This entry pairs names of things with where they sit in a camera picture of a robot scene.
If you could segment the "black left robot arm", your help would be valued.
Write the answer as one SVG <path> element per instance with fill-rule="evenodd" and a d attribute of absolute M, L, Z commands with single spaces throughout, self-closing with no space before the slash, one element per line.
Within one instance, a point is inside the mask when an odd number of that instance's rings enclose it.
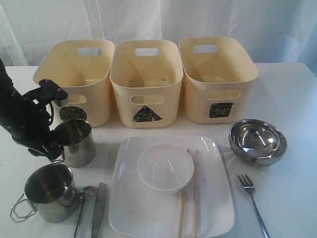
<path fill-rule="evenodd" d="M 39 82 L 39 88 L 20 94 L 0 63 L 0 125 L 19 145 L 33 156 L 44 156 L 52 163 L 64 160 L 64 149 L 50 130 L 54 110 L 68 103 L 68 93 L 50 79 Z"/>

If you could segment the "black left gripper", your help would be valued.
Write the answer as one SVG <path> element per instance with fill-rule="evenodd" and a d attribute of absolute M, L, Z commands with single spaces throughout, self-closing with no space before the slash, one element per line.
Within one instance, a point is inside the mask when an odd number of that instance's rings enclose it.
<path fill-rule="evenodd" d="M 16 90 L 1 90 L 0 125 L 33 156 L 64 162 L 64 148 L 55 131 L 50 131 L 53 113 L 47 112 L 46 105 L 52 101 L 53 94 L 47 90 L 31 90 L 24 95 Z"/>

